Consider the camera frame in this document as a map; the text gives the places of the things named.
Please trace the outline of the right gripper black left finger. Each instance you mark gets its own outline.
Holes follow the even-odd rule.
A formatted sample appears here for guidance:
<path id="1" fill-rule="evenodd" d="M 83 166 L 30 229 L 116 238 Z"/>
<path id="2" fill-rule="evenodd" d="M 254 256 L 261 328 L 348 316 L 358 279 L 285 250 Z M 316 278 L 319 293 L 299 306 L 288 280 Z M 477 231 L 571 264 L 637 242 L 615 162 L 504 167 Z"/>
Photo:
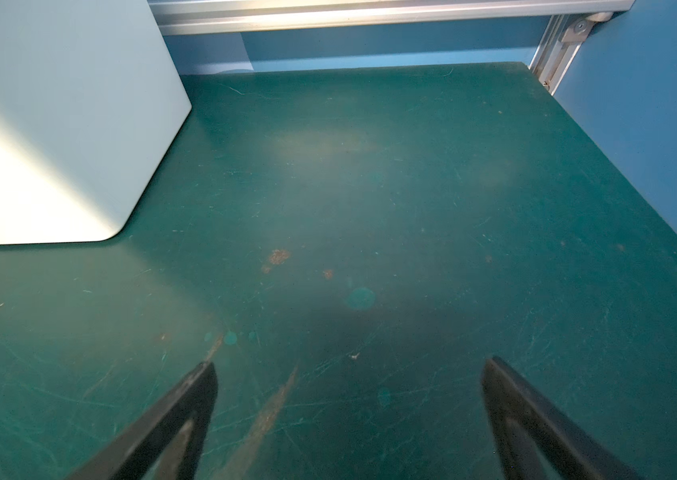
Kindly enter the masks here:
<path id="1" fill-rule="evenodd" d="M 218 398 L 218 376 L 204 361 L 70 479 L 194 479 Z"/>

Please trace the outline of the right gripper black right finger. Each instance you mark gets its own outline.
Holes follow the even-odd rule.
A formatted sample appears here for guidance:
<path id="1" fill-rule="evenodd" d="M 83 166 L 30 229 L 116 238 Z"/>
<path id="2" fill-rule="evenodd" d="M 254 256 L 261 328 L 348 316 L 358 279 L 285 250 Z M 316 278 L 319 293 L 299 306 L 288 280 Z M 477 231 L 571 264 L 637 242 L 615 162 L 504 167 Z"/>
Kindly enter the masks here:
<path id="1" fill-rule="evenodd" d="M 641 476 L 586 434 L 501 358 L 482 369 L 483 403 L 506 479 L 545 479 L 542 454 L 562 479 Z"/>

